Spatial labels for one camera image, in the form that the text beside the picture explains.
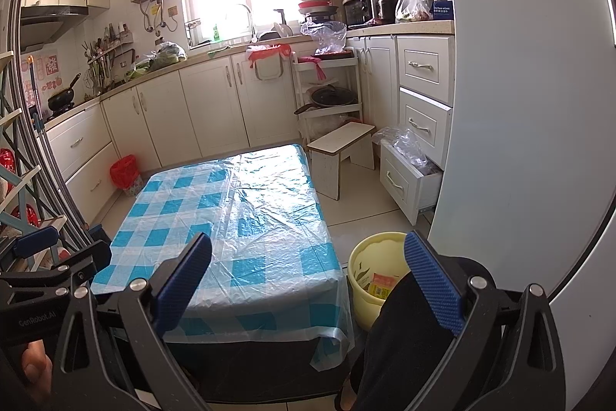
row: blue checkered tablecloth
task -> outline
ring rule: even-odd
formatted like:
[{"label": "blue checkered tablecloth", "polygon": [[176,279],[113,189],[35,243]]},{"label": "blue checkered tablecloth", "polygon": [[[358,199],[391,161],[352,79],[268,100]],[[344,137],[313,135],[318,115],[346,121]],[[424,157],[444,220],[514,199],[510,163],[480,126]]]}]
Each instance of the blue checkered tablecloth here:
[{"label": "blue checkered tablecloth", "polygon": [[303,150],[287,145],[171,169],[150,178],[112,242],[94,293],[149,278],[197,232],[213,260],[167,342],[320,338],[312,365],[353,345],[349,294]]}]

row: yellow bucket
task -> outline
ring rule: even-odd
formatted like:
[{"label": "yellow bucket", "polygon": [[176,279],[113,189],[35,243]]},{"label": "yellow bucket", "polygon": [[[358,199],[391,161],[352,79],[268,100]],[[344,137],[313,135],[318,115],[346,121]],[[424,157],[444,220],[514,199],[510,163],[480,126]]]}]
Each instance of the yellow bucket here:
[{"label": "yellow bucket", "polygon": [[356,245],[349,258],[349,281],[353,288],[353,311],[360,328],[370,331],[385,300],[372,296],[357,283],[360,272],[367,271],[402,279],[410,272],[404,259],[403,232],[381,232]]}]

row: drying rack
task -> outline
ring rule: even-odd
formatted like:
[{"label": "drying rack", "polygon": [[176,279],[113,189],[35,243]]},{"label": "drying rack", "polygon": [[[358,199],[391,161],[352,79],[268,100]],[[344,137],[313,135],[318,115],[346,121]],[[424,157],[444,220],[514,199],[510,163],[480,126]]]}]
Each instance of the drying rack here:
[{"label": "drying rack", "polygon": [[[315,117],[325,117],[337,114],[347,114],[349,112],[358,112],[359,119],[363,121],[362,88],[359,77],[358,58],[353,57],[321,60],[318,65],[323,69],[325,75],[327,75],[327,79],[325,81],[319,81],[316,77],[316,66],[314,63],[298,62],[298,55],[295,52],[291,55],[291,61],[293,63],[294,69],[293,80],[295,85],[295,96],[298,107],[310,103],[310,91],[312,91],[316,87],[327,86],[328,84],[338,84],[340,85],[340,87],[347,87],[348,89],[351,89],[355,94],[357,94],[357,103],[313,109],[299,114],[298,120],[300,121],[300,132],[303,140],[306,143],[310,143],[312,140],[315,139],[315,137],[310,135],[310,129],[308,126],[308,121],[310,119],[314,119]],[[328,75],[330,74],[330,72],[328,72],[329,69],[345,69],[352,70],[352,72],[345,72],[344,76],[341,76],[338,72],[339,75],[332,76]],[[353,73],[353,76],[355,77],[354,83],[352,82],[352,77],[350,77],[349,75],[351,73]]]}]

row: open drawer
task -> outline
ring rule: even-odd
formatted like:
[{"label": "open drawer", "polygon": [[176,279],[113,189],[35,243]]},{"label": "open drawer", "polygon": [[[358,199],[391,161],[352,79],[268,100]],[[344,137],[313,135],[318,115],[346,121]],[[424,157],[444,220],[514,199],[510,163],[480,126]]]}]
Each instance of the open drawer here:
[{"label": "open drawer", "polygon": [[436,206],[443,172],[433,163],[430,174],[422,174],[389,143],[381,143],[381,183],[412,225],[424,209]]}]

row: black wok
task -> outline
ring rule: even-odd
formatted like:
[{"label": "black wok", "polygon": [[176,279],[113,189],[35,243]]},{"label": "black wok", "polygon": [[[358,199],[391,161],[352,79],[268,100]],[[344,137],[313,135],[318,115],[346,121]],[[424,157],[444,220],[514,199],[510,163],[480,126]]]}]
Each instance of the black wok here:
[{"label": "black wok", "polygon": [[73,86],[80,77],[81,74],[77,74],[68,88],[63,89],[62,91],[58,91],[55,95],[49,96],[49,98],[47,98],[47,106],[50,110],[56,112],[62,107],[66,107],[69,103],[73,101],[73,98],[75,98],[75,90],[73,90]]}]

